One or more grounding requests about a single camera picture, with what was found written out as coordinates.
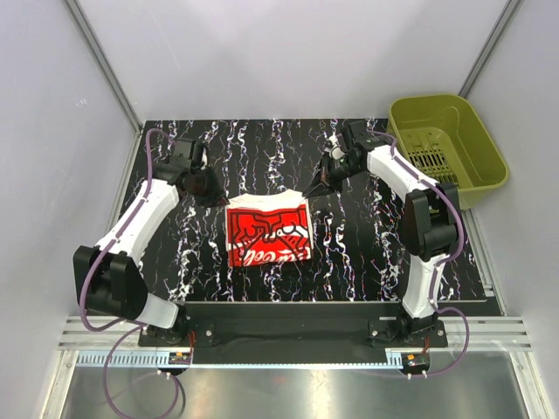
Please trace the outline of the white t shirt red print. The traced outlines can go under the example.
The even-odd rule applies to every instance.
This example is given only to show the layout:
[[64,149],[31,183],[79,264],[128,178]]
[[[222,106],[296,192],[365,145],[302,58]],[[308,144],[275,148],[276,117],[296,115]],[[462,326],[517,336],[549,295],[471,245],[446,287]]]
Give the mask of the white t shirt red print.
[[225,233],[231,268],[306,261],[314,248],[308,200],[292,189],[232,198],[225,207]]

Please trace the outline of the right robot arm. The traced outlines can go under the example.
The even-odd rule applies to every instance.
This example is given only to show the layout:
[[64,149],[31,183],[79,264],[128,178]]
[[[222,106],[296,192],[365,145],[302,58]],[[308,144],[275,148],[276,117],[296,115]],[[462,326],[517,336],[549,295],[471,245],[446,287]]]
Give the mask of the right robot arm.
[[458,190],[453,183],[437,182],[408,162],[398,151],[395,136],[369,131],[365,123],[357,121],[326,140],[314,178],[303,195],[340,192],[345,180],[363,172],[378,177],[401,199],[404,212],[398,235],[411,256],[400,312],[373,339],[416,346],[437,324],[444,268],[464,246]]

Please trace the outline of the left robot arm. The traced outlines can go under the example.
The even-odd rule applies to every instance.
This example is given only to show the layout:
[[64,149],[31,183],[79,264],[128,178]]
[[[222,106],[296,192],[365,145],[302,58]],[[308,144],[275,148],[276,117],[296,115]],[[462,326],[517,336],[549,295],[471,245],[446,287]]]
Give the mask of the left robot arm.
[[189,325],[179,319],[178,304],[150,292],[139,269],[153,235],[186,196],[194,197],[202,208],[228,203],[200,140],[176,140],[170,155],[159,162],[149,157],[146,178],[114,227],[96,245],[75,251],[79,315],[88,331],[98,328],[87,315],[98,313],[112,317],[105,329],[128,321],[158,327],[158,335],[171,346],[187,339]]

